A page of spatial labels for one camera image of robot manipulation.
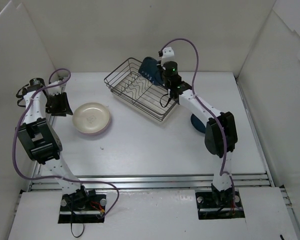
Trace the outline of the black wire dish rack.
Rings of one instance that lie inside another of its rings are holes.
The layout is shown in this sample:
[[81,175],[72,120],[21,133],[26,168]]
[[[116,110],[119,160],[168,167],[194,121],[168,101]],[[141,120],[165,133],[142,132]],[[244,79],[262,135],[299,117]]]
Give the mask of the black wire dish rack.
[[141,64],[140,60],[129,57],[104,78],[104,83],[115,98],[161,124],[177,108],[177,103],[168,102],[167,91],[139,73]]

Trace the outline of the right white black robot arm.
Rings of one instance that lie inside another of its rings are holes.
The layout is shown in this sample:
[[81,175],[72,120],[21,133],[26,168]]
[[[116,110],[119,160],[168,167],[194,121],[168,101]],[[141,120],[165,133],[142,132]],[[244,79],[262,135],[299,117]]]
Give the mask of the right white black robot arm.
[[193,87],[182,80],[175,61],[160,62],[157,67],[169,100],[187,108],[205,126],[204,145],[216,157],[211,184],[212,202],[223,206],[233,201],[232,156],[238,142],[234,115],[217,110],[195,94]]

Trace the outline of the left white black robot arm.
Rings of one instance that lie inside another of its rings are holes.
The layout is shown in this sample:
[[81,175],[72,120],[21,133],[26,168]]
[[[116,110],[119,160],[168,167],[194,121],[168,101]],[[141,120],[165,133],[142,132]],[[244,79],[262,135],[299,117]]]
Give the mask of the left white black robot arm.
[[61,140],[46,118],[47,114],[52,117],[73,115],[67,93],[63,92],[60,83],[60,80],[50,83],[48,91],[42,90],[36,96],[33,94],[45,87],[42,78],[33,78],[22,88],[20,98],[25,101],[28,112],[22,119],[17,137],[29,158],[43,165],[56,179],[64,199],[71,201],[77,209],[84,210],[90,204],[90,197],[67,166],[62,156]]

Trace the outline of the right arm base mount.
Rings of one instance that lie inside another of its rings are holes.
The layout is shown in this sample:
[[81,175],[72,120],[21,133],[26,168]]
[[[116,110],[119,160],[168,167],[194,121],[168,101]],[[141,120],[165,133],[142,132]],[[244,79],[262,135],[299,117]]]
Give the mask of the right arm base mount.
[[233,203],[232,194],[230,194],[223,203],[216,203],[211,191],[196,191],[195,198],[199,220],[229,220],[245,218],[240,193],[237,190],[235,191],[235,205]]

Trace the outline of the pink plate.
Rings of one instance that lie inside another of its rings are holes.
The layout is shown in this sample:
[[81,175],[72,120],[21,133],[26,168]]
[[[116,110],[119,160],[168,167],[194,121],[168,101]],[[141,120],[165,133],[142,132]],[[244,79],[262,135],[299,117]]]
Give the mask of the pink plate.
[[100,135],[104,133],[111,124],[110,119],[86,118],[85,120],[74,122],[76,130],[84,135]]

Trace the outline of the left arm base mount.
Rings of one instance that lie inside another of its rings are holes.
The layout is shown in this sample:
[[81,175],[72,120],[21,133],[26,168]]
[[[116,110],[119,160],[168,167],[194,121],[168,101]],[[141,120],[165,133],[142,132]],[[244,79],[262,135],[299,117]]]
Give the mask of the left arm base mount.
[[58,224],[92,224],[103,223],[107,204],[106,194],[88,193],[84,203],[71,204],[62,196],[59,208]]

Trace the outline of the blue shell-shaped plate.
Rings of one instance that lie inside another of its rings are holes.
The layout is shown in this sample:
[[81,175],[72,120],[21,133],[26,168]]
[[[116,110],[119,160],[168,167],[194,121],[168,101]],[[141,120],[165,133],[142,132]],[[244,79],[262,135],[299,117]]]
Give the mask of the blue shell-shaped plate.
[[191,122],[191,124],[192,124],[192,126],[194,127],[195,130],[197,130],[198,132],[200,132],[202,134],[206,133],[206,126],[194,114],[191,115],[190,122]]

